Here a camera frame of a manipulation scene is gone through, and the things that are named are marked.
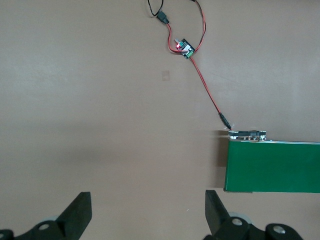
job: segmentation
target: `tan surface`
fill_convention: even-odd
[[[234,128],[320,141],[320,2],[201,5],[194,59]],[[196,5],[163,9],[196,45]],[[319,238],[319,194],[222,191],[222,123],[167,34],[144,0],[0,1],[0,229],[21,234],[91,191],[83,240],[201,240],[205,190],[219,188],[257,227]]]

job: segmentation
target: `connector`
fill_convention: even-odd
[[[168,24],[169,20],[167,18],[167,15],[163,11],[159,11],[158,15],[156,16],[157,19],[160,20],[160,22],[164,24]]]
[[[223,124],[230,130],[232,130],[232,127],[230,125],[230,123],[228,122],[228,120],[225,118],[225,116],[222,114],[222,112],[219,112],[219,116],[221,118],[221,121],[223,122]]]

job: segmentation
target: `black wire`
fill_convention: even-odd
[[[154,12],[152,11],[152,7],[151,7],[151,4],[150,4],[150,0],[148,0],[148,4],[149,4],[149,8],[150,8],[151,14],[155,17],[155,16],[157,16],[158,13],[161,11],[162,6],[164,5],[164,0],[162,0],[161,6],[160,6],[159,10],[156,12],[156,14],[154,14]]]
[[[200,3],[199,3],[198,1],[195,1],[195,2],[196,2],[196,4],[198,5],[198,7],[199,7],[199,9],[200,9],[201,16],[204,17],[202,8],[201,8],[201,6],[200,6]],[[202,37],[201,37],[201,39],[200,39],[200,43],[201,43],[202,40],[204,39],[204,36],[205,36],[206,31],[207,31],[207,23],[206,23],[206,21],[204,21],[204,31],[203,31]]]

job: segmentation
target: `wire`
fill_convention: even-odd
[[[206,24],[206,17],[205,17],[205,13],[204,11],[202,10],[201,6],[200,6],[200,3],[195,0],[195,3],[198,5],[198,8],[200,10],[200,13],[201,13],[201,16],[202,16],[202,37],[200,39],[200,42],[199,42],[199,45],[198,47],[194,50],[194,53],[196,53],[198,51],[198,49],[200,48],[200,46],[202,45],[203,41],[204,41],[204,37],[205,37],[205,33],[206,33],[206,30],[207,30],[207,24]]]
[[[171,52],[175,53],[175,54],[182,54],[184,53],[184,51],[181,51],[181,50],[174,50],[172,47],[171,47],[171,35],[172,35],[172,29],[171,29],[171,26],[168,24],[166,24],[167,28],[169,29],[169,36],[168,36],[168,48],[170,49]]]
[[[208,93],[208,95],[209,95],[209,97],[210,97],[210,99],[211,99],[211,101],[212,101],[215,109],[217,110],[218,114],[220,114],[221,111],[220,111],[220,109],[219,109],[216,101],[215,101],[214,98],[212,97],[212,95],[211,95],[211,93],[210,93],[210,90],[209,90],[209,88],[208,88],[208,86],[207,86],[207,83],[206,83],[204,77],[202,76],[202,74],[201,74],[201,72],[200,72],[200,70],[199,70],[199,68],[198,68],[198,66],[197,66],[197,64],[196,64],[196,62],[195,62],[195,60],[194,60],[194,58],[193,58],[192,56],[190,57],[190,60],[191,60],[191,62],[193,63],[196,71],[198,72],[198,74],[199,74],[199,76],[200,76],[200,79],[201,79],[201,81],[202,81],[202,83],[203,83],[203,86],[204,86],[206,92]]]
[[[150,4],[150,0],[148,0],[148,4],[149,4],[149,8],[150,8],[150,11],[151,11],[151,14],[155,17],[158,15],[158,13],[161,11],[163,5],[164,5],[164,0],[162,0],[161,2],[161,6],[159,8],[159,10],[156,12],[156,14],[154,14],[154,12],[152,11],[152,7],[151,7],[151,4]]]
[[[216,111],[218,112],[221,121],[223,122],[223,124],[224,124],[228,129],[232,130],[232,127],[231,127],[230,123],[229,123],[228,120],[225,118],[225,116],[222,114],[222,112],[220,111],[220,109],[219,109],[216,101],[215,101],[214,98],[212,97],[212,95],[211,95],[211,93],[210,93],[210,90],[209,90],[209,88],[208,88],[208,86],[207,86],[207,83],[206,83],[204,77],[202,76],[202,73],[200,72],[200,70],[199,70],[199,68],[198,68],[198,66],[197,66],[197,64],[196,64],[196,62],[195,62],[195,60],[194,60],[194,58],[193,58],[192,56],[190,57],[190,60],[191,60],[191,62],[193,63],[196,71],[198,72],[198,74],[199,74],[199,76],[200,76],[200,79],[201,79],[201,81],[202,81],[202,83],[203,83],[203,86],[204,86],[206,92],[208,93],[208,95],[209,95],[209,97],[210,97],[210,99],[211,99],[211,101],[212,101],[212,103],[213,103]]]

